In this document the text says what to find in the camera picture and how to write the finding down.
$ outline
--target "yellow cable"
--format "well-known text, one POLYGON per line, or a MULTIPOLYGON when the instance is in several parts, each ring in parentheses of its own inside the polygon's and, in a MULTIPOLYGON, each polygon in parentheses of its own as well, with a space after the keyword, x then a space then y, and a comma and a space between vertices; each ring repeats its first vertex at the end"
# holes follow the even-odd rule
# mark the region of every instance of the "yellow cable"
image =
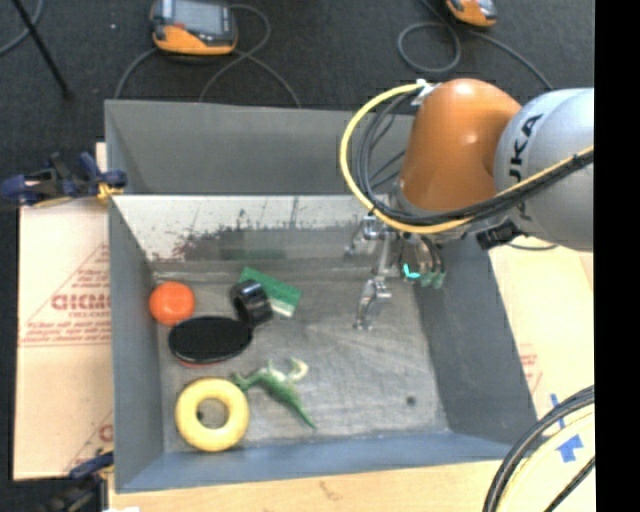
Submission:
MULTIPOLYGON (((443 223, 435 224, 432 226, 414 226, 412 224, 407 224, 407 223, 392 219, 388 215, 385 215, 384 213, 380 212, 377 208, 375 208, 373 202, 360 190, 357 183, 353 179, 353 176, 351 175, 351 170, 349 168, 349 162, 347 157, 348 151, 349 151, 349 141, 351 140, 351 137, 353 136, 353 132, 355 131, 356 127, 358 126, 360 121, 362 121, 365 115, 367 115, 376 106, 380 105, 381 103, 387 101, 390 98, 393 98, 394 96, 399 96, 400 94, 405 94, 405 93, 415 91, 417 89, 422 89, 423 87, 424 87, 424 84, 421 84, 421 83, 401 85, 399 87, 389 89, 388 91, 383 92, 382 94, 376 96, 375 98, 365 103, 365 105, 356 112, 356 114, 351 118, 351 120, 347 124, 344 134, 342 135, 342 140, 340 142, 339 156, 340 156, 340 169, 342 171, 342 176, 344 177, 344 180, 346 181, 353 195, 356 196, 356 198, 364 205, 364 207, 368 211, 371 211, 382 222, 384 222, 388 226, 398 231, 429 235, 429 234, 435 234, 435 233, 442 233, 443 231, 448 231, 458 226, 467 224, 474 219, 474 216, 466 217, 464 219, 459 219, 459 220, 443 222, 443 223)), ((584 154, 589 153, 592 150, 593 150, 593 146, 590 146, 580 151, 579 153, 577 153, 577 156, 583 156, 584 154)), ((537 178, 540 178, 545 174, 549 174, 550 172, 554 171, 558 167, 561 167, 562 165, 570 162, 573 158, 574 156, 571 156, 561 162, 558 162, 557 164, 554 164, 551 167, 547 167, 546 169, 530 176, 529 178, 517 183, 516 185, 503 190, 502 192, 497 194, 497 196, 506 194, 507 192, 518 190, 524 185, 530 183, 531 181, 537 178)))

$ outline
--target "cardboard sheet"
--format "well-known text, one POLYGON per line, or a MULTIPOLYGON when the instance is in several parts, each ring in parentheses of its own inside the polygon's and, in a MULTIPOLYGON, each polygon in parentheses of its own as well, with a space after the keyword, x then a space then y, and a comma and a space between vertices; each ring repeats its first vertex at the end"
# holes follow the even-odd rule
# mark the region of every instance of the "cardboard sheet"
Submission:
POLYGON ((21 211, 16 480, 65 475, 113 441, 106 227, 94 200, 21 211))

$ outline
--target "yellow ring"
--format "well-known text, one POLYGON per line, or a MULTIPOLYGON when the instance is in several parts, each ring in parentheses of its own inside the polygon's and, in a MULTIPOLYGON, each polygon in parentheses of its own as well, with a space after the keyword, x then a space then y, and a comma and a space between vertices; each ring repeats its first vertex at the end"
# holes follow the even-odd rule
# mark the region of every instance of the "yellow ring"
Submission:
POLYGON ((178 397, 175 409, 178 431, 191 446, 207 452, 231 448, 249 425, 249 403, 238 386, 225 379, 204 378, 189 384, 178 397), (211 398, 227 408, 227 421, 219 428, 205 427, 198 406, 211 398))

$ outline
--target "black carpet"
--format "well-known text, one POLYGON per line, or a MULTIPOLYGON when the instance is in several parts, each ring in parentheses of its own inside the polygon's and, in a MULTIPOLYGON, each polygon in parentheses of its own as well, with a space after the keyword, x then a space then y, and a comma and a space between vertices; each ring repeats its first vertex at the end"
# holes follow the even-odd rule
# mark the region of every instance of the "black carpet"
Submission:
MULTIPOLYGON (((30 13, 37 0, 23 0, 30 13)), ((595 81, 595 0, 500 2, 498 24, 482 31, 535 65, 555 88, 591 87, 595 81)), ((280 73, 307 108, 353 110, 370 97, 418 77, 472 77, 493 82, 525 103, 545 90, 541 79, 513 56, 456 23, 444 1, 430 0, 459 35, 455 70, 421 73, 400 57, 398 35, 434 19, 417 0, 247 0, 271 24, 255 55, 280 73)), ((129 64, 151 48, 151 0, 45 0, 38 30, 73 98, 62 98, 33 40, 0 54, 0 180, 38 170, 53 151, 75 162, 104 135, 103 102, 114 95, 129 64)), ((240 50, 264 35, 259 17, 236 11, 240 50)), ((0 48, 24 29, 13 4, 0 5, 0 48)), ((453 57, 442 28, 411 33, 407 54, 425 66, 453 57)), ((122 89, 123 98, 197 101, 209 79, 234 57, 214 64, 179 63, 158 54, 145 60, 122 89)), ((205 101, 294 106, 287 90, 263 68, 242 62, 208 90, 205 101)), ((31 510, 65 482, 11 481, 15 386, 17 233, 15 211, 0 212, 0 510, 31 510)))

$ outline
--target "blue clamp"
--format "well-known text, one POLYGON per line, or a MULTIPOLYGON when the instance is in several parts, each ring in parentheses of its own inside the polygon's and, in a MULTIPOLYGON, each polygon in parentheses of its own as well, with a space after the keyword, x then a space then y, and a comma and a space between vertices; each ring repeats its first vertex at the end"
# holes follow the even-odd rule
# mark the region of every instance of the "blue clamp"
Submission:
POLYGON ((80 155, 79 164, 80 169, 72 171, 59 153, 53 153, 40 171, 5 179, 0 184, 0 196, 18 206, 35 206, 78 197, 102 198, 121 192, 127 185, 124 171, 101 171, 88 152, 80 155))
POLYGON ((107 483, 100 471, 113 465, 113 452, 103 453, 69 473, 71 487, 56 494, 37 510, 47 512, 102 512, 108 506, 107 483))

